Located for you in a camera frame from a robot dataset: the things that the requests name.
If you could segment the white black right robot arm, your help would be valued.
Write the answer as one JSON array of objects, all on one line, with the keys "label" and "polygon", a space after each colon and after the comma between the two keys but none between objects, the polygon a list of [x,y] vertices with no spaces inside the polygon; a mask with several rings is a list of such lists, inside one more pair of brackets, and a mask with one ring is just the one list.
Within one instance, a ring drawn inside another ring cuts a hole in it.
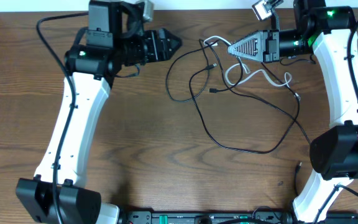
[{"label": "white black right robot arm", "polygon": [[229,54],[257,62],[313,54],[321,67],[330,109],[329,129],[311,142],[311,175],[282,223],[351,223],[354,215],[331,215],[329,207],[341,191],[358,179],[358,17],[349,6],[324,1],[295,1],[296,27],[280,30],[276,1],[259,1],[259,20],[271,19],[229,46]]}]

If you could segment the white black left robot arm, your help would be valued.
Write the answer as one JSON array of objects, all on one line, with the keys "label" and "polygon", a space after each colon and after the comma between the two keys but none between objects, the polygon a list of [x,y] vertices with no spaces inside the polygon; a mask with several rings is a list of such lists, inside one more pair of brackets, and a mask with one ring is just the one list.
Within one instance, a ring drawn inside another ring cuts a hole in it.
[{"label": "white black left robot arm", "polygon": [[47,151],[16,195],[38,223],[122,223],[118,206],[86,189],[88,157],[101,110],[122,67],[170,60],[181,39],[166,29],[145,30],[151,1],[90,1],[64,59],[63,99]]}]

